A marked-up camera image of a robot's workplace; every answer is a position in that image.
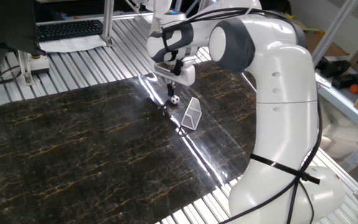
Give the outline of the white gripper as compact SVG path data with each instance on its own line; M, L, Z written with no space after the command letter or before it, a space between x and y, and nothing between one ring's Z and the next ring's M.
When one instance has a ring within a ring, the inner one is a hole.
M190 86L195 82L195 67L192 63L176 62L152 62L151 69L156 75L169 79L167 83L167 95L171 98L174 95L175 83Z

